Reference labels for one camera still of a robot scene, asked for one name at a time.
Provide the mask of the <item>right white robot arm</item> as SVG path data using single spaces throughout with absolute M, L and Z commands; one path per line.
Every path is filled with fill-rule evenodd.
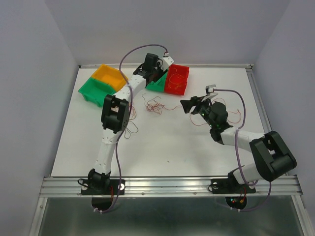
M 194 96 L 180 103 L 186 114 L 200 115 L 206 121 L 215 142 L 235 147 L 238 162 L 239 149 L 252 154 L 252 164 L 238 164 L 238 168 L 228 174 L 226 186 L 230 191 L 237 192 L 244 185 L 253 185 L 261 179 L 272 182 L 296 168 L 297 161 L 278 132 L 263 134 L 237 129 L 227 121 L 226 106 L 211 102 L 207 96 Z

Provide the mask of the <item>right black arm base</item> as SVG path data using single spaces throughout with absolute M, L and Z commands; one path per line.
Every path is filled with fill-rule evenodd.
M 208 190 L 213 194 L 227 194 L 225 197 L 229 207 L 243 210 L 247 205 L 247 194 L 256 193 L 255 188 L 239 184 L 231 178 L 215 178 L 211 180 Z

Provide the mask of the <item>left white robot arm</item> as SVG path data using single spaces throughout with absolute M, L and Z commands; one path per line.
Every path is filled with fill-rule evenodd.
M 126 85 L 104 99 L 101 113 L 102 141 L 94 167 L 88 173 L 86 187 L 99 194 L 109 190 L 113 154 L 119 138 L 127 128 L 133 99 L 149 83 L 159 80 L 173 63 L 174 60 L 168 52 L 165 52 L 161 58 L 156 54 L 148 53 L 130 79 L 121 73 Z

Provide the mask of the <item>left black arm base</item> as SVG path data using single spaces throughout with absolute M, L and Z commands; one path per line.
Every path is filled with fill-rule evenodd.
M 126 181 L 124 179 L 110 179 L 104 184 L 93 184 L 88 179 L 80 178 L 77 183 L 81 186 L 81 195 L 91 196 L 94 212 L 108 213 L 114 209 L 120 196 L 125 194 Z

